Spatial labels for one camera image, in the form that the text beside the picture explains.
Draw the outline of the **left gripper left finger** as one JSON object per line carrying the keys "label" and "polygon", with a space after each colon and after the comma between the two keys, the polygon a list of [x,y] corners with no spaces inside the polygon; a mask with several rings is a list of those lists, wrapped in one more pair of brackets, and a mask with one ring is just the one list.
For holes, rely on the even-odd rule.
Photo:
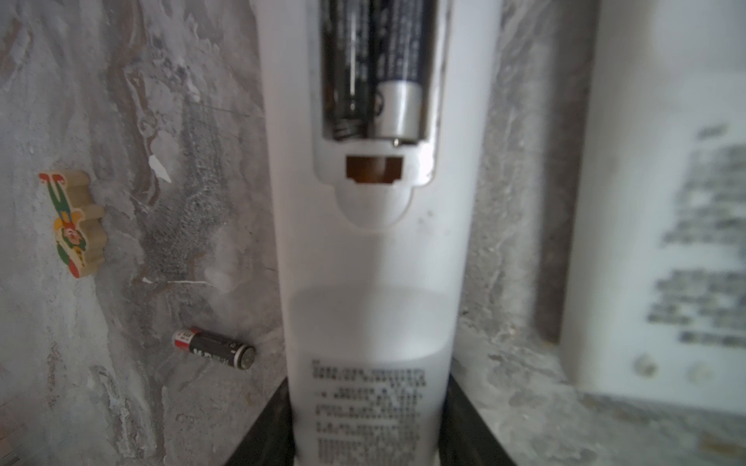
{"label": "left gripper left finger", "polygon": [[283,380],[225,466],[293,466],[293,409]]}

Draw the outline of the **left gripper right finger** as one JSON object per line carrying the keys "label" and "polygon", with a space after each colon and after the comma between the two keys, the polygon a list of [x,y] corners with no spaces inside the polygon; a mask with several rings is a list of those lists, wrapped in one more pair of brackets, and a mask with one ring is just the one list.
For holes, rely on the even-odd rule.
{"label": "left gripper right finger", "polygon": [[453,375],[449,377],[438,439],[443,466],[515,466]]}

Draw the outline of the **white remote control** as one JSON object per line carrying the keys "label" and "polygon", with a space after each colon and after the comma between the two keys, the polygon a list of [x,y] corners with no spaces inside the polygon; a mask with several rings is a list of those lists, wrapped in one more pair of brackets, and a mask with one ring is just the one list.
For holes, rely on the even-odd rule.
{"label": "white remote control", "polygon": [[298,465],[437,456],[502,5],[433,7],[407,144],[333,137],[328,2],[256,3]]}
{"label": "white remote control", "polygon": [[559,358],[584,392],[745,411],[745,5],[605,1]]}

